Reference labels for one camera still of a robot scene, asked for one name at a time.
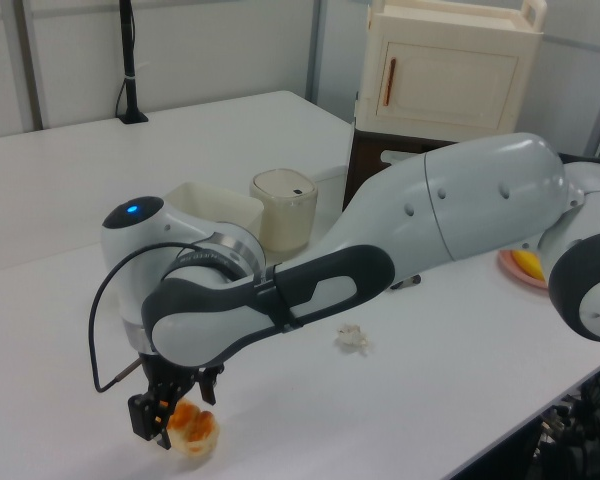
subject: pink plate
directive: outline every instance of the pink plate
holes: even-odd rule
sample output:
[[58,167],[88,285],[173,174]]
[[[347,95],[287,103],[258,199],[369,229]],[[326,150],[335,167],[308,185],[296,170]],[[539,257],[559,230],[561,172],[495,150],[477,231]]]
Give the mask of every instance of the pink plate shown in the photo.
[[530,275],[527,275],[526,272],[520,268],[520,266],[513,259],[513,256],[511,255],[511,250],[500,250],[498,252],[498,260],[500,261],[500,265],[502,265],[507,272],[509,272],[521,282],[524,282],[527,285],[531,285],[532,287],[542,288],[544,290],[547,289],[546,282],[544,282],[543,280],[538,280],[537,278],[533,278]]

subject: white container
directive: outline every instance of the white container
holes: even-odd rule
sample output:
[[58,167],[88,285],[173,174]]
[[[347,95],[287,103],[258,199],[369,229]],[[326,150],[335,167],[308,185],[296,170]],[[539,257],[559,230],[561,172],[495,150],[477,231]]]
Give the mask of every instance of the white container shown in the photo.
[[251,196],[264,204],[260,243],[271,252],[290,252],[309,241],[318,187],[295,170],[269,170],[253,177]]
[[356,128],[456,142],[513,132],[546,10],[374,0]]
[[261,201],[224,188],[187,182],[162,197],[181,212],[213,222],[229,222],[260,235]]

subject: lemon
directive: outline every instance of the lemon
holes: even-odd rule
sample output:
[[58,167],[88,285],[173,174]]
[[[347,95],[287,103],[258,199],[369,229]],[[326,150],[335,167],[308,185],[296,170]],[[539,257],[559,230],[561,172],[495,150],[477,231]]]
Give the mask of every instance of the lemon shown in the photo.
[[535,253],[525,252],[522,250],[513,250],[511,252],[513,260],[518,264],[524,273],[536,280],[544,281],[540,259]]

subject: table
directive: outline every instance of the table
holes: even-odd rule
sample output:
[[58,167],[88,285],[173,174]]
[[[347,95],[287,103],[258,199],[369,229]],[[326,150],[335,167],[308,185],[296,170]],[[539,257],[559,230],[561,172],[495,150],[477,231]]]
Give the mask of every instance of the table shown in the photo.
[[[102,395],[91,381],[102,219],[187,180],[246,194],[268,168],[341,174],[351,135],[285,92],[149,118],[0,139],[0,479],[447,478],[600,369],[600,344],[490,253],[242,350],[218,379],[211,458],[136,437],[126,401],[143,374]],[[345,322],[368,334],[365,355],[335,343]],[[106,380],[135,358],[111,292],[96,335]]]

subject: plastic lid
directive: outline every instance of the plastic lid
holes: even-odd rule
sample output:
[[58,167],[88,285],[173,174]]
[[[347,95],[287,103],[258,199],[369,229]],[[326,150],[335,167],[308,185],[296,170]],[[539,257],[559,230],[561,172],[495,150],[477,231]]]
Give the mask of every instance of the plastic lid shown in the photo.
[[316,189],[307,177],[286,168],[260,173],[254,177],[253,183],[267,195],[281,198],[307,195]]

